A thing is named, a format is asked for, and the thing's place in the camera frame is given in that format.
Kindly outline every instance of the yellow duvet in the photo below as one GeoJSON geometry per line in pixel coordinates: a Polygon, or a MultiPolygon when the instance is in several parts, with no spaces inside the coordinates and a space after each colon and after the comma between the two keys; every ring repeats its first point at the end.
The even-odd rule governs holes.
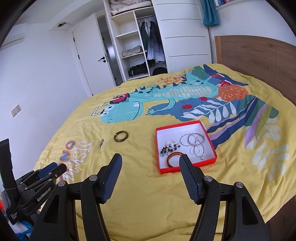
{"type": "MultiPolygon", "coordinates": [[[[62,179],[80,182],[120,153],[121,173],[101,206],[111,239],[187,241],[200,207],[180,172],[160,174],[155,129],[196,119],[218,156],[201,167],[203,173],[221,183],[243,182],[265,221],[296,194],[296,107],[262,81],[219,64],[128,81],[87,99],[56,132],[35,169],[64,163],[62,179]],[[129,137],[115,142],[121,130],[129,137]]],[[[215,240],[224,212],[221,203],[215,240]]],[[[77,222],[85,240],[79,208],[77,222]]]]}

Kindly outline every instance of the wardrobe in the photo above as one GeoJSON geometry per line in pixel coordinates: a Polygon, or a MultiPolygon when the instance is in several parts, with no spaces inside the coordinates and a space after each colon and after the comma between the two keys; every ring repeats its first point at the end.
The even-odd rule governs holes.
{"type": "Polygon", "coordinates": [[[199,0],[152,0],[151,7],[132,9],[112,16],[110,0],[103,0],[106,20],[116,52],[123,81],[152,76],[155,68],[164,67],[168,73],[199,64],[212,63],[207,27],[202,24],[199,0]],[[147,50],[141,38],[143,21],[156,17],[165,61],[147,60],[147,50]],[[140,46],[142,51],[123,57],[123,52],[140,46]],[[131,67],[146,65],[148,72],[131,76],[131,67]]]}

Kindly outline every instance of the brown bangle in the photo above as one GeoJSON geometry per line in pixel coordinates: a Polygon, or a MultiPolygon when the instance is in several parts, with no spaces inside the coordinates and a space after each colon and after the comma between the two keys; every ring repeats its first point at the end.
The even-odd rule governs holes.
{"type": "Polygon", "coordinates": [[[179,151],[176,151],[176,152],[173,152],[171,154],[168,155],[168,158],[167,158],[167,164],[169,167],[173,167],[171,164],[170,164],[170,159],[173,157],[173,156],[181,156],[183,155],[182,152],[179,152],[179,151]]]}
{"type": "Polygon", "coordinates": [[[123,141],[125,141],[127,138],[128,138],[128,133],[127,133],[126,131],[119,131],[119,132],[117,132],[117,133],[114,135],[114,140],[115,140],[116,142],[123,142],[123,141]],[[116,139],[116,137],[117,137],[119,134],[121,134],[121,133],[125,133],[125,134],[126,134],[125,137],[122,138],[122,139],[116,139]]]}

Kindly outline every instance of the light switch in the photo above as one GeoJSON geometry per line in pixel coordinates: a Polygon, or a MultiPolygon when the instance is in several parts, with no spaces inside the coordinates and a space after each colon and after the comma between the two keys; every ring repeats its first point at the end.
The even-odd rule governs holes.
{"type": "Polygon", "coordinates": [[[16,114],[17,114],[18,112],[20,112],[20,111],[21,111],[20,105],[17,105],[17,106],[11,111],[11,114],[12,114],[13,117],[15,117],[16,114]]]}

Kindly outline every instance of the white drawer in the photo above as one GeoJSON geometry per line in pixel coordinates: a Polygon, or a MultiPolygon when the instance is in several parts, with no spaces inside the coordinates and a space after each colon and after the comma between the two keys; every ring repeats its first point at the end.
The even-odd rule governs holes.
{"type": "Polygon", "coordinates": [[[199,19],[202,20],[197,4],[160,4],[155,5],[157,21],[168,19],[199,19]]]}
{"type": "Polygon", "coordinates": [[[165,38],[173,37],[206,37],[208,29],[202,24],[202,20],[176,19],[161,21],[165,38]]]}
{"type": "Polygon", "coordinates": [[[207,41],[205,37],[177,37],[165,39],[165,45],[169,57],[210,54],[207,52],[207,41]]]}
{"type": "Polygon", "coordinates": [[[169,63],[171,72],[181,71],[199,64],[208,64],[208,55],[169,57],[169,63]]]}
{"type": "Polygon", "coordinates": [[[155,4],[166,4],[166,3],[192,3],[198,4],[197,0],[152,0],[152,3],[155,4]]]}

